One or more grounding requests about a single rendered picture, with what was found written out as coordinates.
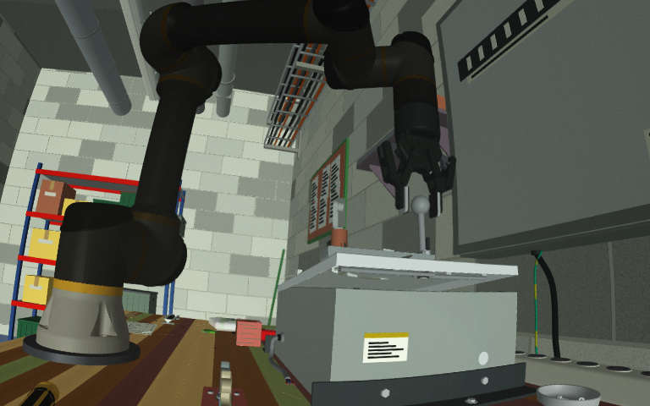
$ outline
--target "yellow box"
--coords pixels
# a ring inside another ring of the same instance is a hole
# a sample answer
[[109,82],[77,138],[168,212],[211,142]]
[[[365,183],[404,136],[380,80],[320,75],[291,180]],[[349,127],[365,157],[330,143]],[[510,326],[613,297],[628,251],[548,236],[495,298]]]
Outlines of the yellow box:
[[88,200],[63,199],[63,210],[61,210],[61,216],[66,215],[66,207],[70,206],[72,203],[88,203]]
[[27,303],[47,305],[53,291],[52,277],[38,277],[26,275],[24,282],[24,298]]
[[61,233],[58,231],[34,228],[31,233],[29,256],[55,261],[56,254],[58,253],[58,241],[60,239]]

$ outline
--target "red sign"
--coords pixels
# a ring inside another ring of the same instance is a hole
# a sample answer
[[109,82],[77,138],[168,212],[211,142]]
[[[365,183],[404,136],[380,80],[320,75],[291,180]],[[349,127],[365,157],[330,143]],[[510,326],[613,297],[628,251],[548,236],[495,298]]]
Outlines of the red sign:
[[342,197],[347,213],[347,169],[349,140],[342,145],[312,175],[310,181],[310,217],[308,218],[307,243],[325,238],[333,231],[333,205]]

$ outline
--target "yellow and white label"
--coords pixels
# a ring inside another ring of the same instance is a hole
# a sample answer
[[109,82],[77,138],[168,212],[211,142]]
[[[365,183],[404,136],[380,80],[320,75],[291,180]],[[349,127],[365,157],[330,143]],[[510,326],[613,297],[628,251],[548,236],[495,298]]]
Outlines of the yellow and white label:
[[374,332],[365,334],[362,362],[398,362],[407,360],[408,332]]

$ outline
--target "green cable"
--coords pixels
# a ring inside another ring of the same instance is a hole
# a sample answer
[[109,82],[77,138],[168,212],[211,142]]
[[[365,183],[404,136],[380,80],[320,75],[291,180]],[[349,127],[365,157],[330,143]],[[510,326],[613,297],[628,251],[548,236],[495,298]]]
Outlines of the green cable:
[[534,260],[534,354],[539,354],[539,342],[537,338],[537,261],[542,258],[542,251]]
[[270,304],[270,317],[267,318],[267,324],[270,326],[270,320],[273,319],[273,308],[275,307],[275,296],[278,294],[278,281],[280,281],[280,271],[283,270],[283,258],[285,257],[285,250],[280,255],[280,267],[278,268],[278,277],[275,279],[275,292],[273,292],[273,302]]

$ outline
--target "wooden table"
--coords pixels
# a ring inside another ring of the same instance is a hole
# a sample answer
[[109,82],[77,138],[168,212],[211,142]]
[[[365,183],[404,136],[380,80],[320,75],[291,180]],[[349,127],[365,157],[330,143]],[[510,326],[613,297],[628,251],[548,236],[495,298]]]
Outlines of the wooden table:
[[[0,405],[18,406],[39,382],[49,381],[60,392],[57,406],[212,406],[218,404],[221,361],[230,362],[233,392],[241,395],[233,397],[234,406],[309,404],[295,387],[284,385],[260,348],[235,345],[232,332],[204,333],[212,329],[204,320],[181,318],[169,325],[162,323],[162,315],[127,316],[129,321],[156,325],[150,336],[130,335],[140,346],[140,358],[128,364],[59,364],[28,355],[23,338],[0,343]],[[214,394],[208,395],[208,389]],[[500,403],[539,404],[536,396]]]

